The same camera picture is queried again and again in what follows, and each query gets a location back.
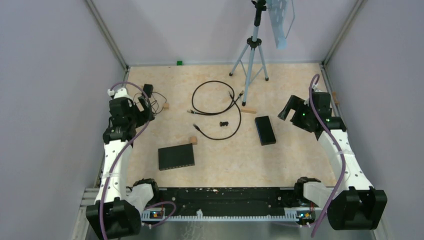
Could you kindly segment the black power adapter with cord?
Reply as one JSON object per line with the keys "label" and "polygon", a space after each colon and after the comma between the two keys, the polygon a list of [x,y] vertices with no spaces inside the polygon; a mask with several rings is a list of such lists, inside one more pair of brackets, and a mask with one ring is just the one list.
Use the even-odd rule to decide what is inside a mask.
{"label": "black power adapter with cord", "polygon": [[[143,86],[143,91],[147,94],[150,99],[150,106],[152,106],[154,116],[160,114],[163,110],[163,104],[168,103],[168,99],[160,92],[154,91],[154,87],[151,84],[145,84]],[[160,105],[160,102],[155,98],[156,95],[159,95],[163,98],[163,103]]]}

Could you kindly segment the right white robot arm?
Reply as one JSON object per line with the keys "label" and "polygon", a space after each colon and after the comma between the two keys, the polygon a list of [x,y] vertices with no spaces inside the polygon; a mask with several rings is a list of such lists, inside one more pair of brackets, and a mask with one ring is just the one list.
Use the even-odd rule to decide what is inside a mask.
{"label": "right white robot arm", "polygon": [[331,95],[313,91],[311,99],[291,95],[278,118],[313,133],[324,149],[337,179],[333,190],[319,179],[300,177],[293,200],[299,206],[313,203],[323,210],[334,230],[375,230],[388,202],[384,190],[375,189],[362,171],[348,141],[343,119],[332,115]]}

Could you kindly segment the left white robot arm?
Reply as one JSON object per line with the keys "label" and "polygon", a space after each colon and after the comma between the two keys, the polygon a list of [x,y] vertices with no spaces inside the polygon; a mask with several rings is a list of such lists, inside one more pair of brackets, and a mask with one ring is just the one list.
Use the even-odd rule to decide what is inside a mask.
{"label": "left white robot arm", "polygon": [[151,109],[139,108],[125,87],[108,90],[108,126],[102,135],[104,162],[98,194],[86,207],[86,218],[101,240],[137,235],[142,226],[141,215],[146,206],[160,202],[160,193],[151,179],[128,188],[127,175],[134,142],[153,120]]}

